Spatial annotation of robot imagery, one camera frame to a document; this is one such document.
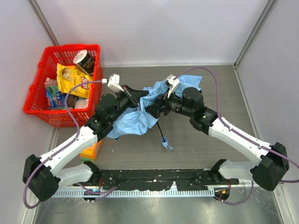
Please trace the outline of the light blue folding umbrella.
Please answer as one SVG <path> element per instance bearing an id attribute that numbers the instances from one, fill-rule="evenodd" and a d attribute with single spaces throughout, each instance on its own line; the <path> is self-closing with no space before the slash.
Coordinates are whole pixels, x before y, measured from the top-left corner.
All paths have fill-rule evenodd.
<path id="1" fill-rule="evenodd" d="M 199 87 L 201 76 L 182 75 L 178 79 L 179 84 L 175 94 L 179 97 L 188 87 L 201 90 Z M 145 107 L 152 105 L 157 97 L 168 90 L 168 87 L 163 81 L 158 81 L 152 87 L 145 87 L 144 90 L 149 92 L 148 95 L 140 99 L 140 105 L 137 108 L 125 110 L 114 122 L 112 131 L 107 135 L 108 138 L 117 140 L 123 135 L 143 135 L 157 123 L 158 120 L 147 113 Z"/>

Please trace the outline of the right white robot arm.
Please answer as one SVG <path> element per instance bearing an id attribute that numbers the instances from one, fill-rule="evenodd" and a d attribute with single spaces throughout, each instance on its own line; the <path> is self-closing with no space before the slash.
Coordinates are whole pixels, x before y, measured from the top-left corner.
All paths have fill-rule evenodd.
<path id="1" fill-rule="evenodd" d="M 249 159 L 249 162 L 219 160 L 212 168 L 219 178 L 250 180 L 273 191 L 289 169 L 284 145 L 264 142 L 229 124 L 204 105 L 201 91 L 194 87 L 184 89 L 181 97 L 175 93 L 160 95 L 145 110 L 156 119 L 160 113 L 169 112 L 187 116 L 193 128 L 225 142 Z"/>

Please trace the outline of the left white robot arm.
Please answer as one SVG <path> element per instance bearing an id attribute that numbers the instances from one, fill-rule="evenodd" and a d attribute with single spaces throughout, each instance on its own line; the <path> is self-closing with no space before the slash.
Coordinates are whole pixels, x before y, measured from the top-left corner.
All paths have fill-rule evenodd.
<path id="1" fill-rule="evenodd" d="M 32 154 L 26 159 L 22 177 L 25 190 L 31 190 L 39 201 L 44 202 L 59 188 L 78 183 L 87 186 L 97 184 L 100 169 L 91 161 L 72 168 L 65 168 L 65 165 L 84 149 L 105 138 L 112 131 L 114 122 L 128 108 L 136 108 L 140 104 L 140 98 L 148 93 L 123 85 L 116 95 L 102 95 L 95 114 L 79 132 L 51 151 L 39 157 Z"/>

